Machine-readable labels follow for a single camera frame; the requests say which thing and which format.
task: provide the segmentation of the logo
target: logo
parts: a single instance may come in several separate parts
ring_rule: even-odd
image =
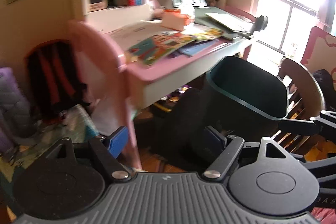
[[[164,179],[164,180],[170,180],[171,176],[163,176],[162,179]]]

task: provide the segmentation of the picture book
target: picture book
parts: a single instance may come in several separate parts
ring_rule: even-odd
[[[194,42],[199,43],[202,41],[213,40],[219,38],[222,35],[222,31],[208,27],[194,27],[187,31],[177,32],[170,29],[162,30],[159,24],[143,22],[137,25],[133,34],[130,33],[128,28],[128,38],[130,36],[137,37],[137,43],[133,44],[127,49],[131,55],[136,56],[138,60],[142,61],[145,65],[150,66],[157,60],[167,56],[168,54],[176,51],[182,46]],[[112,38],[120,40],[120,33],[112,34]],[[131,44],[131,42],[124,41],[124,46]]]

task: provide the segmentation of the alarm clock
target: alarm clock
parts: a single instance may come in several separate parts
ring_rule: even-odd
[[[107,5],[108,5],[107,0],[87,0],[88,12],[103,10],[107,8]]]

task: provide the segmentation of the desk leg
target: desk leg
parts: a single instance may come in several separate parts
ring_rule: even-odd
[[[247,58],[249,56],[249,53],[250,53],[250,50],[251,50],[251,47],[252,47],[252,44],[245,48],[244,55],[243,55],[244,60],[247,60]]]
[[[137,146],[137,137],[135,135],[134,123],[131,119],[127,125],[128,128],[128,142],[125,148],[122,151],[124,155],[127,165],[129,167],[135,167],[142,169],[140,155]]]

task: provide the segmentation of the red straps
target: red straps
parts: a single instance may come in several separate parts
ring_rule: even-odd
[[[42,67],[42,70],[43,70],[43,73],[46,78],[47,85],[50,91],[50,101],[51,101],[51,104],[54,105],[59,102],[59,93],[58,93],[57,84],[56,84],[56,81],[53,75],[53,70],[51,69],[51,66],[48,60],[44,57],[41,49],[37,50],[37,54],[39,56],[41,67]]]
[[[63,86],[64,90],[66,91],[66,93],[70,96],[73,97],[73,95],[75,94],[75,89],[73,88],[73,86],[71,85],[71,83],[69,82],[63,66],[62,66],[62,62],[59,58],[59,54],[58,54],[58,50],[57,50],[57,45],[54,44],[52,45],[52,64],[50,65],[49,61],[45,58],[45,56],[43,55],[43,52],[41,49],[37,50],[37,54],[41,63],[41,67],[44,73],[44,76],[46,78],[47,81],[47,85],[50,91],[50,102],[52,105],[58,103],[60,101],[59,98],[59,93],[58,93],[58,87],[56,84],[56,80],[55,80],[55,76],[54,76],[54,72],[51,68],[51,65],[53,66],[53,68],[55,69],[56,75],[58,80],[60,81],[61,85]]]
[[[56,44],[52,46],[52,64],[53,64],[54,69],[56,70],[57,77],[60,80],[63,88],[65,89],[65,91],[70,97],[73,97],[76,91],[71,85],[71,83],[69,82],[67,76],[65,75],[62,62],[59,58]]]

